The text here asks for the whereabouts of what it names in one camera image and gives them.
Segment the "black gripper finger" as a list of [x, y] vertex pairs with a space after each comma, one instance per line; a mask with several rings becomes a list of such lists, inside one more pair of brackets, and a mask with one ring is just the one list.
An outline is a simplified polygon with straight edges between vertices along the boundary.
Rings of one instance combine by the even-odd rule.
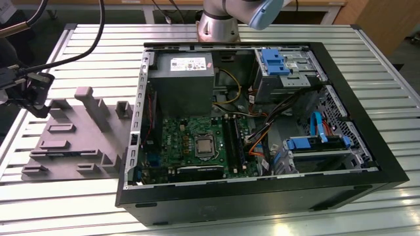
[[27, 89], [24, 93], [27, 110], [37, 118], [45, 118], [49, 113], [49, 106], [45, 106], [48, 90], [55, 76], [48, 73], [29, 73], [27, 76]]

